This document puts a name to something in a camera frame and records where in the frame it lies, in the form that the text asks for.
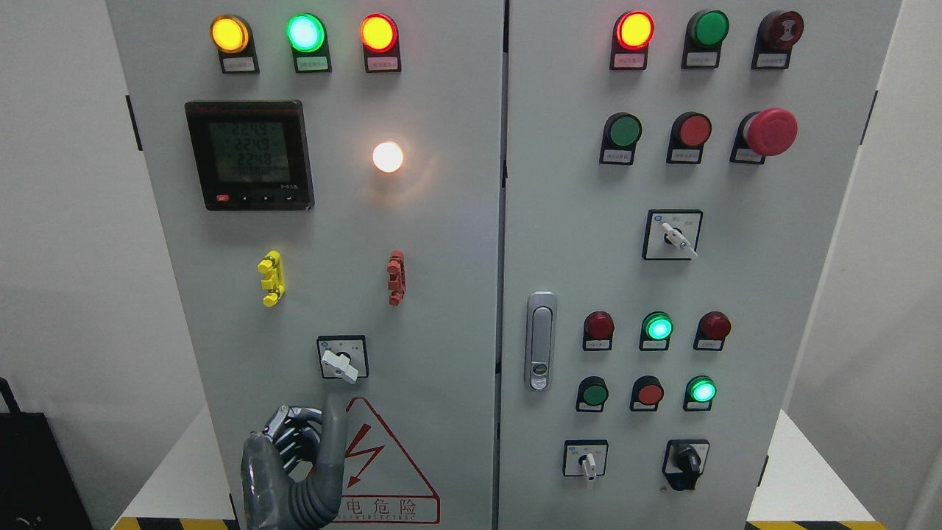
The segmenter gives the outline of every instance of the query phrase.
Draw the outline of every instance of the lcd display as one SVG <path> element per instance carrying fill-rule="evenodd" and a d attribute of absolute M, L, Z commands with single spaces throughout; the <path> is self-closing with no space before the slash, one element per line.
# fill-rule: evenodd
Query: lcd display
<path fill-rule="evenodd" d="M 211 122 L 209 138 L 220 182 L 291 181 L 280 122 Z"/>

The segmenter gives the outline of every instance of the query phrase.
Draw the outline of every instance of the white light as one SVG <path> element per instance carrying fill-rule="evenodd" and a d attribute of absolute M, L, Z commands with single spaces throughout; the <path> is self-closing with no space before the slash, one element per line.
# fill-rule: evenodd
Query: white light
<path fill-rule="evenodd" d="M 402 148 L 394 141 L 384 141 L 373 149 L 373 164 L 383 173 L 392 173 L 402 166 Z"/>

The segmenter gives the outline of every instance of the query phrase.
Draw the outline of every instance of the red push button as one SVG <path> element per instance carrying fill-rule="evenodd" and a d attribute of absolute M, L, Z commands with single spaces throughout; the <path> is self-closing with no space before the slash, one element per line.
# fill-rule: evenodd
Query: red push button
<path fill-rule="evenodd" d="M 595 311 L 586 317 L 584 329 L 592 340 L 609 340 L 615 333 L 615 321 L 605 311 Z"/>
<path fill-rule="evenodd" d="M 773 50 L 786 52 L 802 38 L 804 19 L 795 11 L 773 11 L 762 19 L 759 38 Z"/>
<path fill-rule="evenodd" d="M 766 108 L 742 131 L 749 148 L 763 157 L 785 153 L 798 138 L 798 119 L 784 108 Z"/>
<path fill-rule="evenodd" d="M 700 333 L 705 339 L 723 340 L 732 330 L 733 324 L 720 311 L 711 311 L 700 319 Z"/>
<path fill-rule="evenodd" d="M 700 147 L 709 140 L 713 125 L 699 112 L 685 112 L 674 120 L 674 137 L 687 147 Z"/>
<path fill-rule="evenodd" d="M 664 399 L 664 389 L 659 385 L 647 385 L 638 390 L 638 401 L 642 405 L 657 405 Z"/>

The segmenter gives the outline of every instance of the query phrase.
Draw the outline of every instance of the illuminated orange light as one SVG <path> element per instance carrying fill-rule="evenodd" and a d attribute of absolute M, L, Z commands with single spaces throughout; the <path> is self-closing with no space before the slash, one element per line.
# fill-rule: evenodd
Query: illuminated orange light
<path fill-rule="evenodd" d="M 654 19 L 644 11 L 629 11 L 615 25 L 615 39 L 626 50 L 642 50 L 654 37 Z"/>
<path fill-rule="evenodd" d="M 393 49 L 398 36 L 396 23 L 382 13 L 373 13 L 360 24 L 360 40 L 364 46 L 378 54 Z"/>
<path fill-rule="evenodd" d="M 249 46 L 252 34 L 241 18 L 235 15 L 220 15 L 209 26 L 209 35 L 223 53 L 237 54 Z"/>

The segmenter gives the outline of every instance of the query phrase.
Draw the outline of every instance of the electrical hazard symbol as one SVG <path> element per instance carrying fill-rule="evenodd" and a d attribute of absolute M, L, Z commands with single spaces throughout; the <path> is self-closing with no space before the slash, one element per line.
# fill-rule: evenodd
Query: electrical hazard symbol
<path fill-rule="evenodd" d="M 438 524 L 442 501 L 366 398 L 347 405 L 344 495 L 334 523 Z"/>

